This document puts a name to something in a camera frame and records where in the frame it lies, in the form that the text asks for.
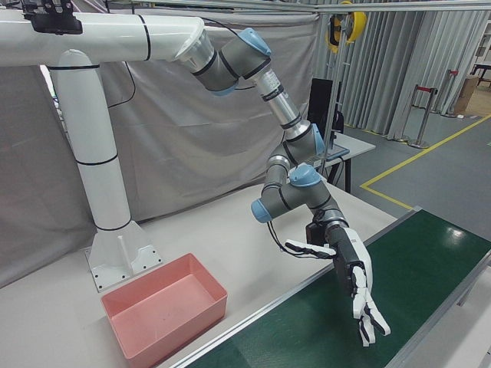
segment yellow floor line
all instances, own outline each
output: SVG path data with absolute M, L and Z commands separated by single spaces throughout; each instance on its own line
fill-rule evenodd
M 478 126 L 482 122 L 488 120 L 490 117 L 491 117 L 491 114 L 490 115 L 487 115 L 486 117 L 482 118 L 481 120 L 476 121 L 475 123 L 470 124 L 469 126 L 466 126 L 465 128 L 459 130 L 455 134 L 452 134 L 451 136 L 448 136 L 444 140 L 441 140 L 440 142 L 433 144 L 429 148 L 427 148 L 427 149 L 419 152 L 418 154 L 410 157 L 409 159 L 404 160 L 402 163 L 399 163 L 396 166 L 391 167 L 390 169 L 387 169 L 384 172 L 378 174 L 374 178 L 372 178 L 372 179 L 364 182 L 363 184 L 360 185 L 360 187 L 362 189 L 367 190 L 368 192 L 371 192 L 371 193 L 375 194 L 376 196 L 379 196 L 379 197 L 382 197 L 382 198 L 384 198 L 384 199 L 386 199 L 388 201 L 391 201 L 392 203 L 395 203 L 396 205 L 400 205 L 401 207 L 404 207 L 405 209 L 412 209 L 413 207 L 411 207 L 410 205 L 407 205 L 406 203 L 403 203 L 401 201 L 398 201 L 397 199 L 394 199 L 394 198 L 392 198 L 392 197 L 390 197 L 388 195 L 385 195 L 385 194 L 383 194 L 381 192 L 378 192 L 377 190 L 374 190 L 372 188 L 369 188 L 369 186 L 371 186 L 373 183 L 379 181 L 380 179 L 383 179 L 385 176 L 388 176 L 391 173 L 393 173 L 395 171 L 398 171 L 400 168 L 402 168 L 402 167 L 404 167 L 404 166 L 412 163 L 413 161 L 416 161 L 420 157 L 423 157 L 424 155 L 427 155 L 428 153 L 430 153 L 434 149 L 442 146 L 443 144 L 445 144 L 447 142 L 450 142 L 451 140 L 457 138 L 459 135 L 464 134 L 467 130 L 471 130 L 472 128 Z
M 367 191 L 368 191 L 368 192 L 370 192 L 370 193 L 375 194 L 376 196 L 382 197 L 383 199 L 386 199 L 387 201 L 390 201 L 390 202 L 392 202 L 392 203 L 395 203 L 396 205 L 399 205 L 399 206 L 401 206 L 401 207 L 404 207 L 405 209 L 413 209 L 413 206 L 411 206 L 411 205 L 407 205 L 407 204 L 406 204 L 406 203 L 404 203 L 404 202 L 398 201 L 397 199 L 394 199 L 394 198 L 392 198 L 392 197 L 389 197 L 388 195 L 383 194 L 383 193 L 381 193 L 381 192 L 378 192 L 377 190 L 372 189 L 372 188 L 370 188 L 370 187 L 368 187 L 368 186 L 361 186 L 361 188 L 363 188 L 363 189 L 367 190 Z

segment metal pole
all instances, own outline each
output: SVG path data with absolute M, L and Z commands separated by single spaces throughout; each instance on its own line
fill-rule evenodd
M 428 116 L 430 115 L 431 103 L 433 102 L 433 98 L 435 97 L 435 94 L 437 94 L 437 91 L 438 89 L 431 88 L 430 98 L 428 99 L 427 108 L 424 111 L 423 122 L 421 123 L 420 132 L 418 133 L 416 140 L 410 140 L 409 142 L 407 142 L 408 146 L 414 148 L 420 148 L 420 149 L 428 148 L 430 146 L 428 143 L 423 141 L 423 134 L 424 134 L 424 129 L 427 127 L 427 121 L 428 121 Z
M 418 87 L 419 86 L 417 84 L 416 84 L 416 86 L 414 86 L 413 95 L 411 96 L 411 101 L 409 102 L 409 107 L 407 109 L 406 116 L 404 117 L 404 125 L 402 126 L 402 134 L 400 135 L 400 138 L 395 139 L 396 142 L 407 142 L 409 140 L 409 137 L 404 135 L 404 130 L 406 129 L 407 120 L 409 119 L 409 114 L 411 113 L 411 107 L 413 106 L 414 100 L 416 99 L 416 92 L 417 92 Z
M 109 2 L 122 4 L 121 0 Z M 127 3 L 154 3 L 158 5 L 195 5 L 207 8 L 235 8 L 261 9 L 265 11 L 280 10 L 284 12 L 309 12 L 318 14 L 347 14 L 350 12 L 451 12 L 470 10 L 491 10 L 489 0 L 441 0 L 428 2 L 380 2 L 372 4 L 346 4 L 346 5 L 313 5 L 288 2 L 264 2 L 260 0 L 138 0 Z
M 437 99 L 435 100 L 435 104 L 433 106 L 433 109 L 431 110 L 431 113 L 441 113 L 441 110 L 438 108 L 438 105 L 440 105 L 440 101 L 442 100 L 443 93 L 447 91 L 447 85 L 450 82 L 450 76 L 452 75 L 450 69 L 447 69 L 447 73 L 445 74 L 445 78 L 443 79 L 443 83 L 440 87 L 440 93 L 438 94 Z
M 329 100 L 329 107 L 328 107 L 328 117 L 325 122 L 325 133 L 324 133 L 324 144 L 325 144 L 325 149 L 324 152 L 322 153 L 322 161 L 321 161 L 321 166 L 319 169 L 319 172 L 322 173 L 324 172 L 325 169 L 325 161 L 328 157 L 328 151 L 331 148 L 332 145 L 330 144 L 331 140 L 331 130 L 332 130 L 332 122 L 334 121 L 334 112 L 336 111 L 336 103 L 338 99 L 338 91 L 339 91 L 339 83 L 342 80 L 342 74 L 343 74 L 343 66 L 344 66 L 344 51 L 346 49 L 346 18 L 343 18 L 341 21 L 341 36 L 339 39 L 339 46 L 338 46 L 338 55 L 336 57 L 336 65 L 334 66 L 334 74 L 333 74 L 333 81 L 332 81 L 332 88 L 331 88 L 331 98 Z

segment black band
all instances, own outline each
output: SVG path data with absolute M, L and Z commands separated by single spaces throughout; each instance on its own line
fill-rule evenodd
M 286 155 L 288 156 L 288 160 L 293 163 L 293 165 L 295 166 L 298 166 L 298 163 L 297 161 L 295 160 L 295 158 L 292 156 L 292 153 L 290 152 L 290 150 L 288 149 L 288 144 L 286 142 L 283 142 L 282 143 L 283 145 L 283 149 L 285 150 L 286 152 Z
M 149 60 L 150 59 L 150 55 L 152 54 L 152 44 L 150 42 L 150 34 L 148 33 L 148 28 L 147 28 L 147 24 L 145 23 L 145 19 L 143 19 L 143 17 L 139 14 L 137 14 L 140 19 L 141 19 L 141 22 L 143 23 L 143 28 L 145 28 L 145 33 L 147 34 L 147 49 L 148 49 L 148 53 L 147 53 L 147 58 L 145 59 L 145 61 Z
M 261 69 L 263 69 L 266 65 L 268 65 L 269 63 L 271 62 L 271 59 L 268 57 L 266 60 L 264 60 L 264 62 L 259 65 L 256 69 L 254 69 L 253 71 L 251 71 L 250 73 L 247 73 L 245 74 L 243 77 L 244 79 L 249 79 L 250 77 L 252 77 L 254 74 L 256 74 L 258 71 L 260 71 Z
M 99 163 L 83 163 L 81 161 L 78 161 L 77 159 L 75 161 L 77 161 L 78 164 L 80 165 L 85 165 L 85 166 L 98 166 L 98 165 L 104 165 L 105 163 L 110 163 L 111 161 L 115 160 L 117 158 L 117 153 L 116 153 L 116 156 L 115 157 L 112 157 L 110 159 L 107 159 L 106 161 L 101 161 Z
M 261 196 L 265 192 L 265 190 L 267 190 L 267 189 L 270 189 L 270 188 L 280 189 L 281 187 L 282 187 L 282 185 L 279 182 L 270 182 L 270 183 L 266 184 L 264 186 L 264 188 L 262 188 Z
M 286 123 L 285 125 L 282 125 L 283 130 L 290 129 L 291 127 L 294 127 L 298 123 L 302 121 L 302 115 L 298 115 L 295 119 L 293 119 L 291 122 Z
M 212 58 L 209 59 L 208 64 L 205 65 L 203 67 L 203 69 L 195 71 L 194 73 L 191 73 L 191 74 L 194 75 L 195 77 L 197 77 L 198 75 L 205 73 L 208 69 L 210 69 L 212 67 L 213 63 L 215 62 L 215 59 L 216 59 L 216 50 L 213 52 Z
M 282 202 L 283 202 L 283 204 L 285 205 L 285 207 L 287 208 L 287 210 L 291 211 L 291 210 L 292 210 L 292 207 L 290 207 L 290 206 L 288 205 L 288 203 L 286 202 L 285 197 L 283 196 L 283 193 L 282 193 L 282 189 L 281 189 L 281 188 L 280 188 L 280 189 L 278 189 L 278 193 L 279 193 L 279 198 L 281 198 L 281 199 L 282 199 Z
M 223 65 L 225 65 L 225 68 L 229 71 L 229 73 L 235 78 L 235 79 L 239 79 L 240 76 L 236 73 L 236 71 L 234 71 L 232 69 L 232 66 L 229 64 L 229 62 L 227 61 L 227 59 L 225 59 L 225 56 L 223 56 L 223 53 L 222 53 L 222 50 L 220 50 L 220 52 L 218 53 L 218 55 L 220 56 L 220 60 L 223 62 Z
M 317 205 L 315 207 L 309 207 L 308 209 L 321 209 L 322 207 L 324 207 L 325 205 L 327 205 L 330 200 L 331 200 L 331 195 L 329 195 L 329 197 L 325 200 L 324 203 L 322 203 L 320 205 Z
M 266 94 L 265 96 L 262 97 L 262 100 L 264 102 L 268 102 L 278 96 L 279 94 L 282 94 L 285 88 L 283 87 L 282 84 L 280 84 L 273 92 Z
M 290 140 L 286 140 L 287 142 L 295 142 L 296 140 L 300 140 L 304 136 L 306 136 L 310 131 L 312 130 L 312 124 L 308 126 L 308 128 L 305 130 L 304 133 L 300 134 L 299 136 L 296 136 L 295 138 L 291 138 Z
M 97 224 L 95 225 L 95 227 L 98 228 L 99 230 L 104 230 L 105 232 L 115 232 L 116 230 L 121 230 L 123 227 L 127 226 L 130 222 L 131 222 L 131 218 L 126 224 L 120 226 L 119 228 L 100 228 L 99 226 L 97 226 Z
M 97 69 L 100 67 L 99 64 L 97 65 L 84 65 L 81 67 L 47 67 L 50 71 L 76 71 L 80 69 Z

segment stanchion post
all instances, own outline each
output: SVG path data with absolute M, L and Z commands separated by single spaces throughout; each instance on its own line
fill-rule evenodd
M 447 69 L 447 72 L 445 73 L 445 79 L 443 80 L 443 83 L 440 88 L 440 93 L 438 94 L 437 99 L 435 100 L 435 104 L 433 105 L 433 109 L 431 110 L 431 113 L 441 113 L 442 110 L 440 108 L 440 102 L 445 101 L 448 98 L 448 95 L 450 93 L 450 81 L 452 80 L 452 77 L 455 77 L 458 75 L 459 71 Z
M 428 143 L 423 141 L 423 134 L 424 134 L 425 128 L 427 127 L 427 121 L 428 121 L 428 116 L 430 115 L 431 104 L 433 103 L 433 99 L 434 99 L 435 95 L 438 93 L 438 89 L 418 87 L 418 90 L 430 92 L 430 98 L 428 99 L 428 104 L 427 104 L 427 107 L 424 111 L 423 122 L 421 123 L 421 128 L 420 128 L 420 132 L 417 135 L 417 139 L 409 140 L 407 142 L 407 145 L 414 147 L 414 148 L 424 149 L 424 148 L 428 148 L 430 146 Z
M 413 107 L 414 100 L 416 100 L 416 92 L 417 92 L 418 87 L 419 86 L 417 84 L 414 86 L 413 94 L 411 96 L 411 101 L 409 102 L 409 107 L 407 109 L 406 116 L 404 117 L 404 125 L 402 126 L 402 134 L 401 134 L 400 138 L 395 139 L 396 142 L 406 143 L 409 140 L 409 137 L 404 135 L 404 130 L 406 129 L 407 120 L 409 119 L 409 114 L 411 112 L 411 107 Z

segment white pipe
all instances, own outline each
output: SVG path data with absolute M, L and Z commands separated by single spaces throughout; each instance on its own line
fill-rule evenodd
M 199 38 L 201 18 L 159 15 L 75 13 L 82 34 L 38 33 L 22 11 L 0 11 L 0 67 L 60 64 L 68 50 L 89 55 L 95 64 L 150 59 L 175 61 Z
M 94 64 L 76 50 L 59 60 L 63 65 Z M 130 209 L 98 68 L 51 70 L 51 76 L 95 225 L 119 228 L 130 220 Z

